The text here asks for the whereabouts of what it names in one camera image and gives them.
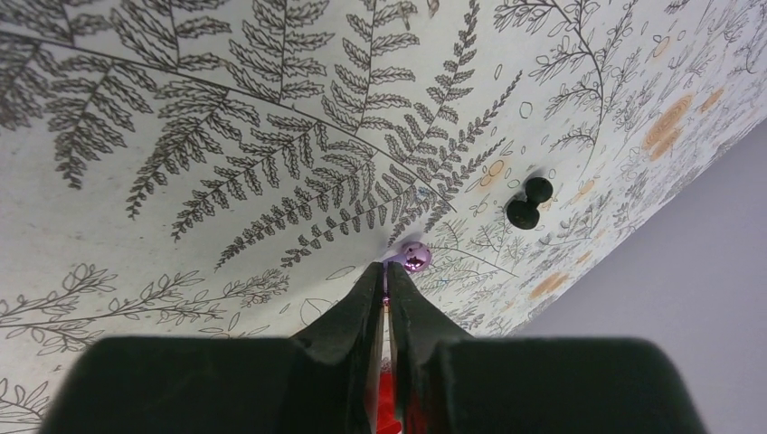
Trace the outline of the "purple clip earbud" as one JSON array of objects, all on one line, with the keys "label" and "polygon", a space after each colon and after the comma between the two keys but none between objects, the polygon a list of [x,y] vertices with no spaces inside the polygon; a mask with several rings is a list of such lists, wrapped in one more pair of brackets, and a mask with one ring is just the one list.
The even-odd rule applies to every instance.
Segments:
[{"label": "purple clip earbud", "polygon": [[430,247],[420,241],[412,241],[401,246],[398,252],[383,260],[385,267],[391,263],[403,266],[408,273],[418,273],[426,270],[432,262]]}]

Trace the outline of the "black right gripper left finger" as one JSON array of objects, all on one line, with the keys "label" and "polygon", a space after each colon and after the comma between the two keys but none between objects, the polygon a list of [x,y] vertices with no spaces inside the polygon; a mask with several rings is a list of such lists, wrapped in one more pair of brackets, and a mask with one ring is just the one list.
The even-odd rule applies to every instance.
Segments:
[{"label": "black right gripper left finger", "polygon": [[68,374],[43,433],[372,433],[384,266],[290,337],[118,336]]}]

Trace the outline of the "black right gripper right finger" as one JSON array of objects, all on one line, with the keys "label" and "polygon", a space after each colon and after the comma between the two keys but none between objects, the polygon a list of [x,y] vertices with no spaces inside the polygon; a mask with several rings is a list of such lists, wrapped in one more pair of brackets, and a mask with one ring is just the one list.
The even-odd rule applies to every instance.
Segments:
[{"label": "black right gripper right finger", "polygon": [[406,433],[703,433],[677,367],[632,337],[480,338],[386,266]]}]

